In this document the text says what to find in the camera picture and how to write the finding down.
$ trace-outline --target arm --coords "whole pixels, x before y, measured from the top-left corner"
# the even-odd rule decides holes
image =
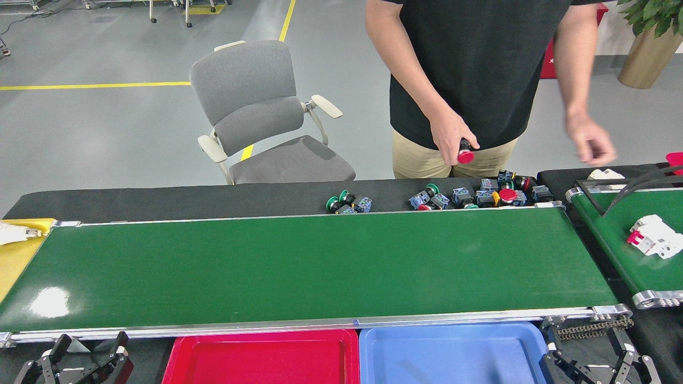
[[[588,114],[588,92],[598,39],[597,5],[572,5],[557,28],[555,70],[565,107],[565,127],[582,162],[599,167],[614,161],[609,134]]]
[[[448,165],[458,164],[460,139],[479,148],[477,137],[434,89],[420,66],[399,13],[403,5],[367,0],[365,28],[391,74],[417,103],[430,122],[434,143]]]

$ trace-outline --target hand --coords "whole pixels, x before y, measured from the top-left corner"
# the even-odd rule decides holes
[[[568,116],[567,134],[576,144],[579,159],[593,167],[602,167],[617,158],[617,150],[609,133],[593,121],[587,113]]]
[[[450,107],[428,116],[434,143],[441,152],[441,157],[446,165],[458,164],[458,151],[460,140],[464,137],[470,142],[472,148],[479,149],[477,137],[470,131],[465,121]]]

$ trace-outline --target white circuit breaker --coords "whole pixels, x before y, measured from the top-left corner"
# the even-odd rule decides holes
[[[641,217],[630,229],[626,240],[647,256],[668,259],[683,249],[683,234],[672,230],[657,215]]]

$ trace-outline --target yellow tray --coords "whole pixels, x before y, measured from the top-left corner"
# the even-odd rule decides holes
[[[2,279],[0,279],[0,301],[5,299],[7,292],[14,285],[14,282],[19,278],[19,275],[29,265],[33,255],[36,254],[38,248],[45,240],[45,235],[50,232],[50,227],[56,221],[54,219],[17,219],[17,220],[0,220],[3,223],[22,225],[29,228],[41,230],[43,236],[39,238],[30,238],[26,241],[19,241],[17,243],[9,243],[0,245],[0,271],[2,271]]]

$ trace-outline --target khaki pants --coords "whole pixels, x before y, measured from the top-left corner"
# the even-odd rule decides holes
[[[474,160],[446,165],[438,150],[424,148],[393,131],[393,174],[396,178],[496,177],[504,169],[517,139],[475,152]]]

